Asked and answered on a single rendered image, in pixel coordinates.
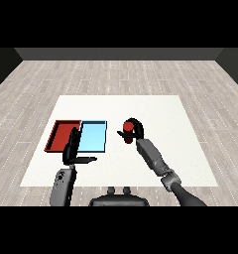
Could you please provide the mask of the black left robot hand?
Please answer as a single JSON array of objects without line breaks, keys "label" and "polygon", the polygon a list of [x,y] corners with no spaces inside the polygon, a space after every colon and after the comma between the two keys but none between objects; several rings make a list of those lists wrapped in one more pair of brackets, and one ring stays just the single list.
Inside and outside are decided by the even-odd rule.
[{"label": "black left robot hand", "polygon": [[96,161],[96,157],[78,157],[78,147],[80,143],[81,133],[73,127],[70,131],[67,144],[64,146],[62,152],[62,162],[66,166],[74,164],[88,164],[92,161]]}]

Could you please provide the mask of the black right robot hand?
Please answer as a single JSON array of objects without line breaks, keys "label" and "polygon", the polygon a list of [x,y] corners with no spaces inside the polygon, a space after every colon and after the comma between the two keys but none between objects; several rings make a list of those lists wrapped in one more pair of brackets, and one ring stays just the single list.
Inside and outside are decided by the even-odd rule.
[{"label": "black right robot hand", "polygon": [[144,138],[144,127],[143,127],[143,124],[139,120],[137,120],[136,118],[129,118],[126,121],[133,123],[133,125],[134,125],[133,132],[132,133],[124,133],[123,130],[122,130],[122,131],[118,131],[118,134],[123,139],[125,139],[125,138],[132,138],[133,140],[134,139],[136,139],[136,140],[143,139]]}]

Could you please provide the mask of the small red can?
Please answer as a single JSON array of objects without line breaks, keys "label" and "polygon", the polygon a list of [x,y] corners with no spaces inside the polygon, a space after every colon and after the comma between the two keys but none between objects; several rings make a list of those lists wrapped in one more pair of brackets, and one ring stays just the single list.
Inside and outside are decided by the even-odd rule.
[{"label": "small red can", "polygon": [[[123,124],[123,132],[124,133],[132,133],[133,132],[133,128],[134,128],[134,125],[133,125],[132,122],[126,121]],[[132,138],[125,138],[124,141],[125,141],[126,144],[131,144],[133,142],[133,139]]]}]

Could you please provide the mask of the red shallow open box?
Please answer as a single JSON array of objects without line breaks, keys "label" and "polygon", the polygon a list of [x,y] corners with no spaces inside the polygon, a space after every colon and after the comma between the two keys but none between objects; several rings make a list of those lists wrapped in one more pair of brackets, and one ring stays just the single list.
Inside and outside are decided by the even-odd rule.
[{"label": "red shallow open box", "polygon": [[80,123],[80,120],[57,120],[48,139],[45,152],[62,153],[68,143],[71,129],[73,127],[79,129]]}]

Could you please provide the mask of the light blue shallow open box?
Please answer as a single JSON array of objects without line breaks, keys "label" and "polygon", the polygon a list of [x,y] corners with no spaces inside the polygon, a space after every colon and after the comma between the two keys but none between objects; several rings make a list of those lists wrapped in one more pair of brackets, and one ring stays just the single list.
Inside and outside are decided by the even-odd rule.
[{"label": "light blue shallow open box", "polygon": [[80,127],[80,153],[104,153],[107,122],[105,120],[83,120]]}]

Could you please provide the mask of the dark grey robot body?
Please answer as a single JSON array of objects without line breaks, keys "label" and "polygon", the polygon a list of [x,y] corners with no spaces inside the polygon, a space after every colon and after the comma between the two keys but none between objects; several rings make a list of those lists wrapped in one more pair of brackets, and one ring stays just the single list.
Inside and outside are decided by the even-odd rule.
[{"label": "dark grey robot body", "polygon": [[106,195],[93,198],[89,206],[149,206],[149,202],[143,197],[131,194],[129,187],[124,187],[122,194],[116,194],[115,188],[109,187]]}]

